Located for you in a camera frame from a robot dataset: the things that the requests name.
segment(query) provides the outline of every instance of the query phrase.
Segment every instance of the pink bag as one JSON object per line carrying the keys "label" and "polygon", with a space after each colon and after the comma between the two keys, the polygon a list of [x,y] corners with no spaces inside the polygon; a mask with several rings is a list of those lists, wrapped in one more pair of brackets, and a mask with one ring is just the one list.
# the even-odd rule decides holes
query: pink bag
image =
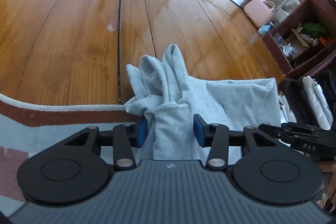
{"label": "pink bag", "polygon": [[269,24],[276,11],[273,2],[267,0],[251,0],[244,7],[244,13],[251,19],[253,24],[259,29],[262,25]]}

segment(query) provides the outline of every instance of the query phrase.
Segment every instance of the metal screw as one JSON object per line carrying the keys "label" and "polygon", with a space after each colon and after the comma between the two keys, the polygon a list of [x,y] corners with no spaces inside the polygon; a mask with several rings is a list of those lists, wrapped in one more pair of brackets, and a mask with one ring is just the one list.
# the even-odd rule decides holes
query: metal screw
{"label": "metal screw", "polygon": [[208,163],[212,167],[222,167],[225,165],[225,160],[219,158],[213,158],[209,160]]}
{"label": "metal screw", "polygon": [[128,158],[122,158],[117,160],[117,165],[120,167],[130,167],[133,164],[133,160]]}

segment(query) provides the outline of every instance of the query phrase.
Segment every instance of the gray garment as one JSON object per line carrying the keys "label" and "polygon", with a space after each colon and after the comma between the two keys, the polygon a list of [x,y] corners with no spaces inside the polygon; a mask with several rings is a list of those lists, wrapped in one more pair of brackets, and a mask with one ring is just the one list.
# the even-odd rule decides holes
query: gray garment
{"label": "gray garment", "polygon": [[[126,67],[135,97],[126,111],[144,115],[148,136],[136,160],[190,160],[205,162],[209,148],[201,148],[193,133],[193,115],[207,123],[219,122],[231,130],[261,123],[280,126],[275,79],[206,81],[188,76],[177,45],[170,45],[162,62],[143,56],[139,68]],[[240,158],[230,148],[229,163]]]}

